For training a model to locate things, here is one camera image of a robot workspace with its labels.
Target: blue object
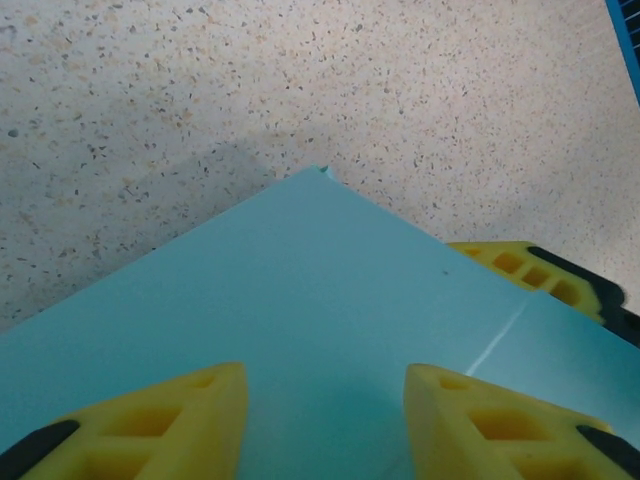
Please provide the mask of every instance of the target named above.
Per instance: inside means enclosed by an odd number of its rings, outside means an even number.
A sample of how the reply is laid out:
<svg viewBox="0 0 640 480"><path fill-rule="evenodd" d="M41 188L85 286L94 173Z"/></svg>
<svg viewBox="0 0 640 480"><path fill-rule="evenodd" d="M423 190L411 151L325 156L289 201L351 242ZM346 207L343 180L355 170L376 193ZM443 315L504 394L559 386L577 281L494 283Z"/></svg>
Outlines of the blue object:
<svg viewBox="0 0 640 480"><path fill-rule="evenodd" d="M613 28L640 101L640 0L607 0Z"/></svg>
<svg viewBox="0 0 640 480"><path fill-rule="evenodd" d="M87 404L245 362L240 479L409 479L405 369L431 363L640 444L640 350L317 168L0 336L0 451Z"/></svg>

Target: black rubber pad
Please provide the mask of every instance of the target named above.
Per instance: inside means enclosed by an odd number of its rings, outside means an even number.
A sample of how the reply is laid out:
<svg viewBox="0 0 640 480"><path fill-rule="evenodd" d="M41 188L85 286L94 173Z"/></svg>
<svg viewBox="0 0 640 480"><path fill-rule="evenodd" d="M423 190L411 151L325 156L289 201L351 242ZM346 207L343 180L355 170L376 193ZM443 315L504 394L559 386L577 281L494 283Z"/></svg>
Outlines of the black rubber pad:
<svg viewBox="0 0 640 480"><path fill-rule="evenodd" d="M591 445L631 475L631 478L640 480L640 452L633 445L620 437L603 432L595 427L579 425L576 428Z"/></svg>
<svg viewBox="0 0 640 480"><path fill-rule="evenodd" d="M0 455L0 480L18 480L78 428L79 422L64 420L31 432Z"/></svg>

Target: light blue panel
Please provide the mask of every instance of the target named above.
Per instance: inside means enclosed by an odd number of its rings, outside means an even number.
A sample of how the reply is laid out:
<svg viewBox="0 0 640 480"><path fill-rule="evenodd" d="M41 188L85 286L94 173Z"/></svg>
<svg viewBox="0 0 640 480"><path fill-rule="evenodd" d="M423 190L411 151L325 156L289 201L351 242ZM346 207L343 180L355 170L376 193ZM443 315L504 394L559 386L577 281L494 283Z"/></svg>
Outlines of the light blue panel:
<svg viewBox="0 0 640 480"><path fill-rule="evenodd" d="M555 298L532 295L476 376L598 417L640 448L640 350Z"/></svg>
<svg viewBox="0 0 640 480"><path fill-rule="evenodd" d="M0 337L0 450L81 406L241 360L239 478L411 478L405 368L464 370L526 298L306 170Z"/></svg>

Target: speckled floor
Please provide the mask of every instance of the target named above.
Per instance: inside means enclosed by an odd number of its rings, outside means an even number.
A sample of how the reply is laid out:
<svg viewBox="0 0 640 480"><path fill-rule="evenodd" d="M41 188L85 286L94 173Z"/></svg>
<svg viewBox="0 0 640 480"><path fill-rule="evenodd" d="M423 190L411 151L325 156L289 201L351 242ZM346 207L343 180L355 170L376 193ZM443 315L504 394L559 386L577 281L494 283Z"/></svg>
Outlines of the speckled floor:
<svg viewBox="0 0 640 480"><path fill-rule="evenodd" d="M0 6L0 330L314 163L640 310L640 109L602 0Z"/></svg>

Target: light blue board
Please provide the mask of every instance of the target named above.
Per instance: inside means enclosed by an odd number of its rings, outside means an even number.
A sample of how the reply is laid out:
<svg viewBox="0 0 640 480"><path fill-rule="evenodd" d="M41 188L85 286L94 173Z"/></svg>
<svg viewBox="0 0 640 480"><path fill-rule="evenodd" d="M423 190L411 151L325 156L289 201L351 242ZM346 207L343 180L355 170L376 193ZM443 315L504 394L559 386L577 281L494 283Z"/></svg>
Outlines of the light blue board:
<svg viewBox="0 0 640 480"><path fill-rule="evenodd" d="M467 371L513 319L479 373L530 378L533 393L551 381L571 403L582 393L563 379L600 362L581 385L620 380L592 413L624 424L617 401L638 399L640 351L305 170L0 336L0 450L84 405L241 360L251 406L239 478L408 479L406 366ZM555 360L565 337L574 352L603 336L593 356ZM512 364L514 345L516 358L535 355ZM635 362L628 378L605 364L612 355Z"/></svg>

